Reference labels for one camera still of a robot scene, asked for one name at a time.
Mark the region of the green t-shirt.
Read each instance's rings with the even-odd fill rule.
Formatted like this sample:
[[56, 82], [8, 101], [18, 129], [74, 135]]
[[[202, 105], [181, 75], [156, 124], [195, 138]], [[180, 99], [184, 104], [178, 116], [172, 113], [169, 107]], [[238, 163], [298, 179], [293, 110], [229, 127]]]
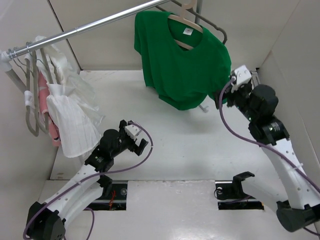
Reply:
[[229, 80], [227, 47], [207, 28], [202, 32], [170, 19], [170, 12], [142, 11], [134, 22], [134, 49], [144, 82], [158, 97], [185, 111], [214, 98]]

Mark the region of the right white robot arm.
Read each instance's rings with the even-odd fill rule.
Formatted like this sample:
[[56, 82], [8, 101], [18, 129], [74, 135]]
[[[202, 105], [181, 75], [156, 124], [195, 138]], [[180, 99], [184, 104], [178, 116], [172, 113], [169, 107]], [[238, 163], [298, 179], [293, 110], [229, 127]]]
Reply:
[[[268, 206], [288, 232], [303, 229], [320, 220], [320, 188], [306, 175], [297, 159], [284, 124], [274, 115], [279, 99], [275, 90], [264, 84], [252, 87], [250, 82], [236, 85], [228, 82], [213, 94], [224, 126], [235, 137], [257, 145], [267, 155], [277, 172], [283, 192], [267, 186], [266, 180], [249, 171], [215, 185], [214, 195], [223, 204], [235, 205], [250, 198]], [[235, 106], [249, 121], [250, 140], [234, 132], [226, 123], [223, 100]]]

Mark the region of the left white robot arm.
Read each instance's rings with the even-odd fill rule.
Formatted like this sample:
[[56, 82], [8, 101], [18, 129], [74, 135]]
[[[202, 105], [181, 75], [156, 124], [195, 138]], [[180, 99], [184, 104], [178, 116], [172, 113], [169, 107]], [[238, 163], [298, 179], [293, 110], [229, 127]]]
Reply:
[[28, 211], [23, 231], [25, 240], [63, 240], [70, 223], [98, 198], [107, 198], [112, 179], [107, 176], [115, 157], [124, 151], [140, 156], [148, 141], [138, 135], [143, 128], [133, 121], [121, 120], [119, 129], [108, 129], [85, 160], [80, 170], [54, 195]]

